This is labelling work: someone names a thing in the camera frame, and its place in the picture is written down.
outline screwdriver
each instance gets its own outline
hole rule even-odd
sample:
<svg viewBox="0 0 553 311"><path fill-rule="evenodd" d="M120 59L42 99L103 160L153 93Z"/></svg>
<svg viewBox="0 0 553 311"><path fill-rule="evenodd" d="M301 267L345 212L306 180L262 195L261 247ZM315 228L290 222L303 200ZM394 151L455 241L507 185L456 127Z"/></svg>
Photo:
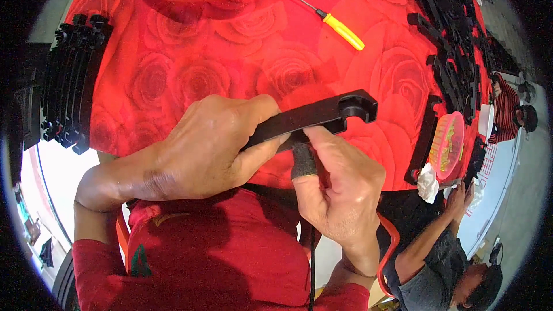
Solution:
<svg viewBox="0 0 553 311"><path fill-rule="evenodd" d="M361 41L361 39L358 38L357 35L355 35L352 31L350 31L349 28L346 27L342 22L337 20L335 17L332 17L331 14L328 14L321 9L317 9L313 5L307 3L305 0L299 1L312 8L315 13L317 13L322 18L322 21L324 23L328 24L330 28L334 29L335 32L340 34L340 36L344 38L347 42L349 42L349 44L352 45L357 51L365 48L365 44L363 43L363 41Z"/></svg>

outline crumpled tissue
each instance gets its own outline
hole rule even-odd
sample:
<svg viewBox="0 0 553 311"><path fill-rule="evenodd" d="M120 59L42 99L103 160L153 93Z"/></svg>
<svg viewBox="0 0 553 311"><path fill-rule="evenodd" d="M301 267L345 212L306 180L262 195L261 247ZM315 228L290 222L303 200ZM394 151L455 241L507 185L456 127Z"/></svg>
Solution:
<svg viewBox="0 0 553 311"><path fill-rule="evenodd" d="M472 178L472 182L474 183L474 198L472 199L471 204L468 206L469 211L474 211L476 207L482 202L482 199L484 199L484 187L480 185L480 180L477 178Z"/></svg>
<svg viewBox="0 0 553 311"><path fill-rule="evenodd" d="M424 199L426 203L434 203L440 186L436 179L436 171L432 168L430 162L426 163L423 169L418 174L416 188L418 195Z"/></svg>

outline yellow screwdriver handle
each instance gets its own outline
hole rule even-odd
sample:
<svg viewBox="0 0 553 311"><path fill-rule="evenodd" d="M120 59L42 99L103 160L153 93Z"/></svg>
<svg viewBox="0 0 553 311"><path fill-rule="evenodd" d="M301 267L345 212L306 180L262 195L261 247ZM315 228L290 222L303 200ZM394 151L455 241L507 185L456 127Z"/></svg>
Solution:
<svg viewBox="0 0 553 311"><path fill-rule="evenodd" d="M365 44L363 43L363 41L361 41L361 39L358 38L357 35L355 35L352 31L350 31L349 28L346 27L342 22L332 17L331 14L326 14L326 17L323 18L322 21L331 26L331 28L334 29L335 32L340 34L340 36L343 37L347 42L349 42L349 44L352 45L357 51L365 48Z"/></svg>

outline gray shirt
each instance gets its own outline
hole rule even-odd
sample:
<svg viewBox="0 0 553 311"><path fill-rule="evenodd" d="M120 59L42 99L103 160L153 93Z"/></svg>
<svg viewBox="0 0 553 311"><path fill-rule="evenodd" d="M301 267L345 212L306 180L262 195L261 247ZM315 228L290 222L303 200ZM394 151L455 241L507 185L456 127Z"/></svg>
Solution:
<svg viewBox="0 0 553 311"><path fill-rule="evenodd" d="M450 230L440 235L415 277L399 286L408 311L449 310L455 284L468 267L461 242Z"/></svg>

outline red table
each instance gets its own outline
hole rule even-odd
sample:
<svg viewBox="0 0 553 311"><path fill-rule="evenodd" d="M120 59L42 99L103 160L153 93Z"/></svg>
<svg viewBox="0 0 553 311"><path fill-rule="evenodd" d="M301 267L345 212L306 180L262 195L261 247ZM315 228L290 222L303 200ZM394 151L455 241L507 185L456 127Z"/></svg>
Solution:
<svg viewBox="0 0 553 311"><path fill-rule="evenodd" d="M428 94L441 95L426 58L436 47L407 23L414 0L307 0L332 13L366 44L354 50L297 0L244 0L173 5L156 0L75 0L74 14L110 17L114 32L94 89L91 147L126 156L164 139L186 108L209 94L271 94L282 111L359 88L379 102L376 122L349 120L342 134L384 165L384 190L403 181ZM475 3L478 19L484 26ZM490 81L482 58L482 101ZM446 113L443 105L439 115ZM477 120L465 136L468 166ZM250 180L290 188L290 152Z"/></svg>

